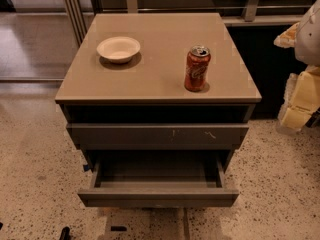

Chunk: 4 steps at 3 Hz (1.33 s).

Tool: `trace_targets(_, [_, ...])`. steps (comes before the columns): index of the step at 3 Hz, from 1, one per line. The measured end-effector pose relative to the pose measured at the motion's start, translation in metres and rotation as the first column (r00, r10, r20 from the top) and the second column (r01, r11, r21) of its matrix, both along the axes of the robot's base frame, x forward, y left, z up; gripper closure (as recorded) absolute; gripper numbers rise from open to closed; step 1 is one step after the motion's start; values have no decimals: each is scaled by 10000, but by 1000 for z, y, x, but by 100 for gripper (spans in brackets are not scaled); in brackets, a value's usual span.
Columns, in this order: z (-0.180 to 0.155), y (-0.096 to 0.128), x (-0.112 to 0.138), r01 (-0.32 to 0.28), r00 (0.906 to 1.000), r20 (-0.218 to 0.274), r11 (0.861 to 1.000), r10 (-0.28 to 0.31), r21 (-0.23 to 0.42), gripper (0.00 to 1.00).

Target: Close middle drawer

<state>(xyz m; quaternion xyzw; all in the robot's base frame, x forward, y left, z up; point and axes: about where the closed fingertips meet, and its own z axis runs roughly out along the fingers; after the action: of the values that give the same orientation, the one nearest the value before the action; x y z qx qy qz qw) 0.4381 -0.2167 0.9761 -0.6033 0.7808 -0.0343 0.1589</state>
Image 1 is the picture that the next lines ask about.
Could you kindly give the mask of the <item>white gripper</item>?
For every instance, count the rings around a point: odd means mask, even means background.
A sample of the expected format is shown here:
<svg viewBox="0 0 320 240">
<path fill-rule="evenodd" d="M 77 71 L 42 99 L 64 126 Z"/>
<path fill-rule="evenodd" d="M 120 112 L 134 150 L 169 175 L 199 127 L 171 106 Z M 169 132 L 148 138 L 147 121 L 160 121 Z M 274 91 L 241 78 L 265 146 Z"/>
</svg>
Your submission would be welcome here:
<svg viewBox="0 0 320 240">
<path fill-rule="evenodd" d="M 274 44 L 293 48 L 299 23 L 278 35 Z M 280 108 L 280 125 L 299 131 L 320 108 L 320 67 L 308 66 L 299 75 L 291 73 L 286 83 L 284 104 Z"/>
</svg>

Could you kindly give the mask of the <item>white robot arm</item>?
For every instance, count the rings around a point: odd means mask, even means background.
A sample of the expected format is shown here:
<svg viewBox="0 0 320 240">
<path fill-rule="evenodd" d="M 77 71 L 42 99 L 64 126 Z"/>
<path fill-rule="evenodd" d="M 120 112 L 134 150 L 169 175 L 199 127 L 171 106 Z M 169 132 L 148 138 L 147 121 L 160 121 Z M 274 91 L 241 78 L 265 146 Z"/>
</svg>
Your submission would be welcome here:
<svg viewBox="0 0 320 240">
<path fill-rule="evenodd" d="M 320 0 L 300 22 L 278 35 L 274 45 L 293 48 L 295 58 L 307 65 L 299 75 L 289 75 L 278 113 L 282 131 L 298 132 L 320 108 Z"/>
</svg>

